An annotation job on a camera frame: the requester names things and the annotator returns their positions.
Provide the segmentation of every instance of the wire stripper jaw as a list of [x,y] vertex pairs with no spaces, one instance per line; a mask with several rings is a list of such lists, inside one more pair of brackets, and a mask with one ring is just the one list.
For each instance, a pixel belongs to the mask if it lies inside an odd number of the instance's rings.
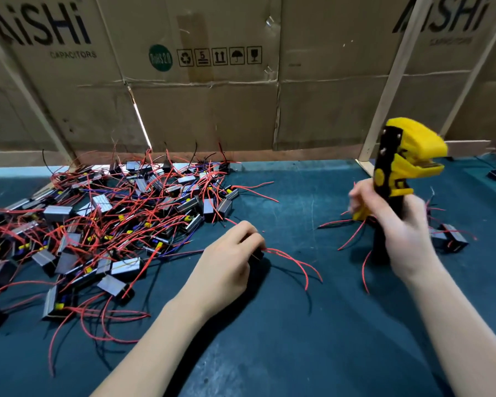
[[[409,195],[409,178],[432,177],[444,166],[432,159],[446,157],[448,147],[434,131],[412,119],[397,118],[386,122],[380,138],[379,152],[373,172],[375,191],[385,200]],[[363,221],[370,212],[363,207],[353,215]]]

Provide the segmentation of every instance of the umbrella symbol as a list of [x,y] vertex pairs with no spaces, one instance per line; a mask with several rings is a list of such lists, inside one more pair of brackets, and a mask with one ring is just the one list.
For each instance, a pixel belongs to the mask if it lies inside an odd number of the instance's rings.
[[231,58],[235,58],[235,62],[239,62],[239,57],[243,57],[243,53],[241,53],[239,50],[235,50],[233,53],[231,53]]

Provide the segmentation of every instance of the green circle logo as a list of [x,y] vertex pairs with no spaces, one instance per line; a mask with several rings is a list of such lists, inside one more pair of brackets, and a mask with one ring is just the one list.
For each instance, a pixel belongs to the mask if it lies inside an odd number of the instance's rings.
[[161,44],[154,44],[149,48],[149,61],[158,71],[165,73],[173,66],[173,56],[167,47]]

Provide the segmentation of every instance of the yellow and black wire stripper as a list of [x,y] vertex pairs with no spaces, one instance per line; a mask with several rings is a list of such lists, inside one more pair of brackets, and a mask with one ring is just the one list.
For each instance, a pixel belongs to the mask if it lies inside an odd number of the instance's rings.
[[[423,124],[406,118],[388,120],[380,137],[373,171],[375,191],[402,217],[403,197],[413,193],[406,180],[440,174],[444,166],[432,159],[446,157],[447,153],[448,147],[443,139]],[[363,221],[370,214],[363,206],[353,215],[353,219]],[[381,226],[375,230],[371,257],[374,262],[389,263]]]

